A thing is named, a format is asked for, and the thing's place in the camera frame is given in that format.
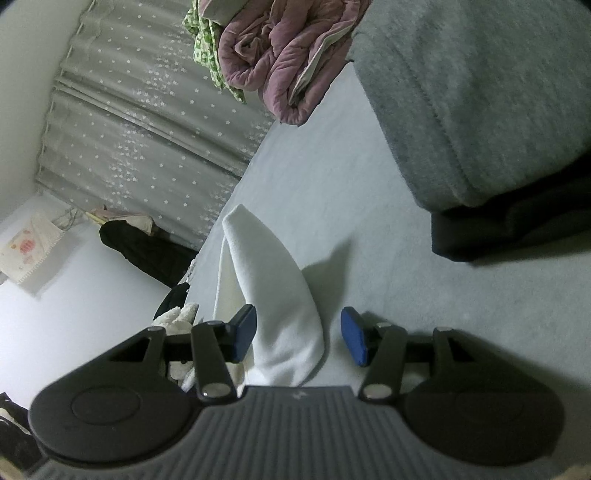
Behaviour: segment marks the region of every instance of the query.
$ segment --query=pillow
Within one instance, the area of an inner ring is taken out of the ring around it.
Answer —
[[[201,0],[199,16],[225,27],[247,2],[248,0]]]

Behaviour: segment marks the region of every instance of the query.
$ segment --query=pink blanket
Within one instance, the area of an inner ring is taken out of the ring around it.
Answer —
[[[345,66],[369,1],[249,0],[220,39],[224,77],[258,90],[281,122],[302,125]]]

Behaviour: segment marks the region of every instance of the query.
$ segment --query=bed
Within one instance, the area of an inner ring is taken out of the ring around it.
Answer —
[[[244,204],[287,247],[309,284],[327,354],[308,385],[358,388],[340,336],[344,306],[410,332],[463,329],[560,392],[556,456],[591,460],[591,234],[454,263],[431,251],[430,214],[413,201],[352,64],[302,127],[275,124],[203,245],[187,301],[208,319],[221,219]]]

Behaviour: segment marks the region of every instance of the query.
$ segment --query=curtain pleat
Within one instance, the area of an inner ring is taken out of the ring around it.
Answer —
[[[272,125],[193,61],[190,0],[96,0],[61,63],[37,180],[83,209],[143,212],[199,248]]]

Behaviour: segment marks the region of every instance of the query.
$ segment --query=black bracket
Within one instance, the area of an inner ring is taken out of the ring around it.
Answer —
[[[255,333],[252,305],[186,335],[148,327],[39,393],[31,429],[51,456],[77,465],[149,458],[178,441],[191,416],[236,400],[226,362],[242,361]],[[164,375],[167,362],[185,360],[194,362],[196,398]]]
[[[470,463],[508,466],[556,446],[564,426],[558,396],[481,340],[439,328],[425,342],[399,326],[370,323],[352,307],[342,310],[341,330],[356,363],[369,367],[359,399],[396,407],[437,450]],[[400,395],[410,362],[429,363],[431,378]]]

